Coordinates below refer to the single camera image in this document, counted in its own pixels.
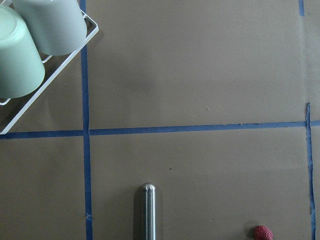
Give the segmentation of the red strawberry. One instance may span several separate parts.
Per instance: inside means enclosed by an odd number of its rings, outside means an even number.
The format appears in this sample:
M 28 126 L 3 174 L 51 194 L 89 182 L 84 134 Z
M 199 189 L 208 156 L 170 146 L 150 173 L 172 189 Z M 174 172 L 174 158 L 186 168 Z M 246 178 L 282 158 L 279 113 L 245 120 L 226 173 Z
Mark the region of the red strawberry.
M 273 232 L 265 225 L 258 225 L 253 231 L 254 240 L 273 240 Z

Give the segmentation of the steel muddler with black tip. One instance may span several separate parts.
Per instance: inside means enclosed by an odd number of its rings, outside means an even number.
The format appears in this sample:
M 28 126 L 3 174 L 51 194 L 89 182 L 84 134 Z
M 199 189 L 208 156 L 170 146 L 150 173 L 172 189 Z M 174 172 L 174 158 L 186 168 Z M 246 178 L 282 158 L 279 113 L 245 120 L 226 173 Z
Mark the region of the steel muddler with black tip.
M 137 240 L 156 240 L 156 187 L 147 182 L 136 193 Z

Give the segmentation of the mint green cup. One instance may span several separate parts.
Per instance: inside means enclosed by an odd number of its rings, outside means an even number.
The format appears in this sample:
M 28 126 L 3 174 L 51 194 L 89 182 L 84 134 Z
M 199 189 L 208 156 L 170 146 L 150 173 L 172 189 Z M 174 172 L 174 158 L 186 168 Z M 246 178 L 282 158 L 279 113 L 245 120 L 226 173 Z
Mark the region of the mint green cup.
M 14 99 L 35 91 L 45 68 L 24 19 L 0 6 L 0 97 Z

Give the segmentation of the grey-white cup on rack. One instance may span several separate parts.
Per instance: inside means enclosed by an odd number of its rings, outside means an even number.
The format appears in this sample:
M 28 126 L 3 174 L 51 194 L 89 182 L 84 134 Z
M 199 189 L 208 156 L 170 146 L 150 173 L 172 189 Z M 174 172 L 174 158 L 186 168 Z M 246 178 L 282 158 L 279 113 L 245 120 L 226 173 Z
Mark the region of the grey-white cup on rack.
M 12 4 L 41 53 L 63 56 L 85 42 L 87 25 L 76 0 L 13 0 Z

